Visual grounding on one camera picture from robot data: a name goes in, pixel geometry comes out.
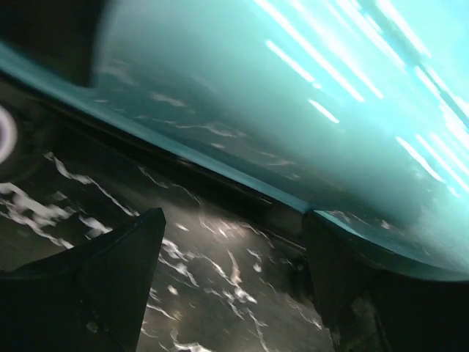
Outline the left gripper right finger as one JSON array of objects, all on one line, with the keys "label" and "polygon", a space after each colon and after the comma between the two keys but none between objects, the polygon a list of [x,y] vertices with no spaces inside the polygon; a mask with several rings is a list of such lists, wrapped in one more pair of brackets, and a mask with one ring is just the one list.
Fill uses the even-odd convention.
[{"label": "left gripper right finger", "polygon": [[417,263],[308,212],[314,306],[336,351],[467,351],[468,279]]}]

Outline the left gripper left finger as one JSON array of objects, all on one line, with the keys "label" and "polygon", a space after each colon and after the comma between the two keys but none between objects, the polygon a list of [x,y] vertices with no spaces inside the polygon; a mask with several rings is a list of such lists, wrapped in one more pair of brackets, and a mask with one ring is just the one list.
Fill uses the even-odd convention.
[{"label": "left gripper left finger", "polygon": [[2,351],[135,351],[166,218],[149,209],[80,246],[1,273]]}]

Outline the pink and teal kids suitcase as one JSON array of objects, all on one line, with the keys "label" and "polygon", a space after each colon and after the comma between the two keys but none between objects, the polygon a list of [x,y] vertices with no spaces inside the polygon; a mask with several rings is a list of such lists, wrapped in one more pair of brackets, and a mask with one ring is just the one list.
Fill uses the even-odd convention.
[{"label": "pink and teal kids suitcase", "polygon": [[1,73],[390,271],[468,279],[466,1],[3,1]]}]

